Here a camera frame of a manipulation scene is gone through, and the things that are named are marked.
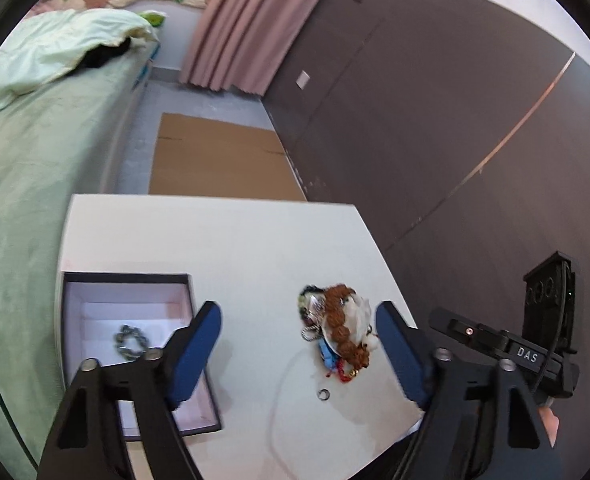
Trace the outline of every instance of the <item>white table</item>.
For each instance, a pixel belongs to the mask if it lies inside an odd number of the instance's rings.
[[[224,429],[185,439],[206,480],[345,480],[420,416],[381,348],[341,384],[300,336],[297,295],[309,284],[346,283],[373,307],[392,300],[415,326],[353,206],[78,195],[60,269],[187,272],[198,306],[220,304],[208,369]],[[150,478],[141,444],[128,450],[137,478]]]

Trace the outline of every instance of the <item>pink curtain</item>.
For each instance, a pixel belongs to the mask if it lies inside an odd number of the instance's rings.
[[[319,0],[211,0],[184,59],[183,83],[264,95]]]

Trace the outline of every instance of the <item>open box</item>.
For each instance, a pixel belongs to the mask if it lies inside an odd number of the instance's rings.
[[[70,384],[84,359],[102,365],[126,362],[115,348],[122,325],[138,327],[150,347],[162,348],[178,328],[190,324],[194,301],[187,274],[105,274],[65,272],[61,348]],[[133,341],[129,346],[137,348]],[[132,402],[120,400],[126,440],[140,440]],[[182,436],[221,429],[219,410],[204,371],[190,399],[173,412]]]

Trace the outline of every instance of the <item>red string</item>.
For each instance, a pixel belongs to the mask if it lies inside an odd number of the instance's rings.
[[[349,381],[352,380],[352,377],[344,374],[344,360],[343,359],[339,359],[339,361],[337,361],[337,375],[339,375],[339,380],[342,383],[348,383]]]

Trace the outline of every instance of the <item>finger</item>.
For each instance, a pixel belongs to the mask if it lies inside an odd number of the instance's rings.
[[[559,419],[553,413],[553,410],[550,408],[539,408],[539,416],[541,416],[541,420],[544,423],[544,428],[546,428],[546,433],[548,434],[548,439],[550,440],[550,445],[554,446],[557,440],[557,430],[559,429]]]

